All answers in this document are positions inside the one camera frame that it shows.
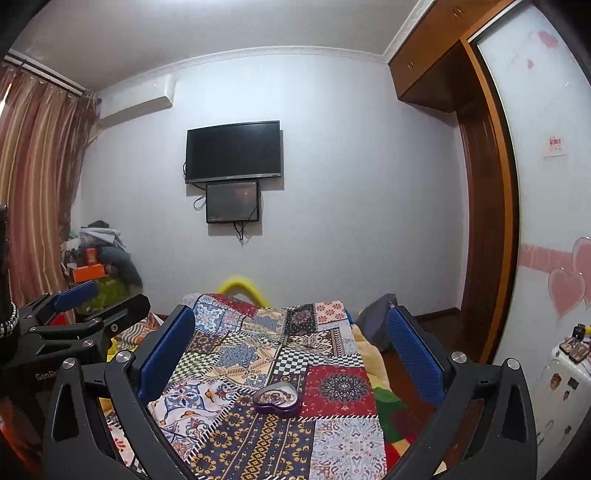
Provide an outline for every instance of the curtain rod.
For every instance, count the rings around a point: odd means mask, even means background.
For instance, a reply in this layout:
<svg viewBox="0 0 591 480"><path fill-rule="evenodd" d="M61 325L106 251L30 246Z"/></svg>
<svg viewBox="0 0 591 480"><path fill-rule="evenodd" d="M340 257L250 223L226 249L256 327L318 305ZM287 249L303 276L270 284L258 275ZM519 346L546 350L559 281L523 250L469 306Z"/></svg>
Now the curtain rod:
<svg viewBox="0 0 591 480"><path fill-rule="evenodd" d="M62 87L76 96L82 96L82 93L85 90L84 87L78 85L77 83L72 82L71 80L59 74L53 73L50 69L42 66L39 62L34 62L34 60L30 60L24 56L15 54L13 51L10 51L8 54L6 54L4 56L4 60L8 63L12 63L17 67L23 68L31 73L39 75L48 82Z"/></svg>

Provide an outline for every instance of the black monitor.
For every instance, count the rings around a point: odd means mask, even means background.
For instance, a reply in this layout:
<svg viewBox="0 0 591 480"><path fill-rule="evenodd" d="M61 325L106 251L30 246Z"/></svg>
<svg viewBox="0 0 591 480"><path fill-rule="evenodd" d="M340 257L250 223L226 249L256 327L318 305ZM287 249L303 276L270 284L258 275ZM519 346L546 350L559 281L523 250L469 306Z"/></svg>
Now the black monitor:
<svg viewBox="0 0 591 480"><path fill-rule="evenodd" d="M219 125L187 132L186 183L280 176L278 121Z"/></svg>
<svg viewBox="0 0 591 480"><path fill-rule="evenodd" d="M208 183L207 223L257 222L259 219L258 181Z"/></svg>

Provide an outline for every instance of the patchwork blanket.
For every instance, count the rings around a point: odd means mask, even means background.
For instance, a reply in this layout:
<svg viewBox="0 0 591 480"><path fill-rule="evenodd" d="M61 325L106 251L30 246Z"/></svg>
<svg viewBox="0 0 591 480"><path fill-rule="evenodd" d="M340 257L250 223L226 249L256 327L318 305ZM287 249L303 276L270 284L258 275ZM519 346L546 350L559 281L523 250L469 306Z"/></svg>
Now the patchwork blanket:
<svg viewBox="0 0 591 480"><path fill-rule="evenodd" d="M197 478L384 477L397 460L392 431L385 442L342 302L273 310L192 294L184 303L195 313L193 338L148 409ZM257 414L253 393L282 380L300 392L300 415ZM125 463L141 472L114 413L107 422Z"/></svg>

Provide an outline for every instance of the black and white woven strap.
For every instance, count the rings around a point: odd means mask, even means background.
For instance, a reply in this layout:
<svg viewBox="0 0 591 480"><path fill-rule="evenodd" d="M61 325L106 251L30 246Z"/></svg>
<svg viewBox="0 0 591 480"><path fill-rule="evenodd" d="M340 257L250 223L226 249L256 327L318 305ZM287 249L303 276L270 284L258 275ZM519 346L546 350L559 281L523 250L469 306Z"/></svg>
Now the black and white woven strap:
<svg viewBox="0 0 591 480"><path fill-rule="evenodd" d="M14 303L12 303L12 315L10 315L10 318L6 322L0 323L0 338L10 336L10 334L14 330L14 327L17 326L17 323L18 308Z"/></svg>

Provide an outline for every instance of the metal screw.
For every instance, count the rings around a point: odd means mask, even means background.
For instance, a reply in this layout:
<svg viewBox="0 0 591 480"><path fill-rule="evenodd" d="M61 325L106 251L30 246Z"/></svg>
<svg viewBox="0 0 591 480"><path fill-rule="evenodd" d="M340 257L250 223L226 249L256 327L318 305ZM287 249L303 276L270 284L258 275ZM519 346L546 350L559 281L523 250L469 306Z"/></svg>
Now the metal screw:
<svg viewBox="0 0 591 480"><path fill-rule="evenodd" d="M466 360L468 360L468 357L463 352L453 352L452 360L457 364L465 364Z"/></svg>
<svg viewBox="0 0 591 480"><path fill-rule="evenodd" d="M75 358L66 358L62 363L62 367L64 367L66 370L69 370L70 368L72 368L74 366L74 364L76 363L76 359Z"/></svg>
<svg viewBox="0 0 591 480"><path fill-rule="evenodd" d="M519 362L517 360L515 360L514 358L507 359L507 366L509 368L511 368L512 370L519 370L519 368L521 367Z"/></svg>
<svg viewBox="0 0 591 480"><path fill-rule="evenodd" d="M123 350L115 355L115 360L117 360L120 364L124 364L127 360L131 358L131 352L127 350Z"/></svg>

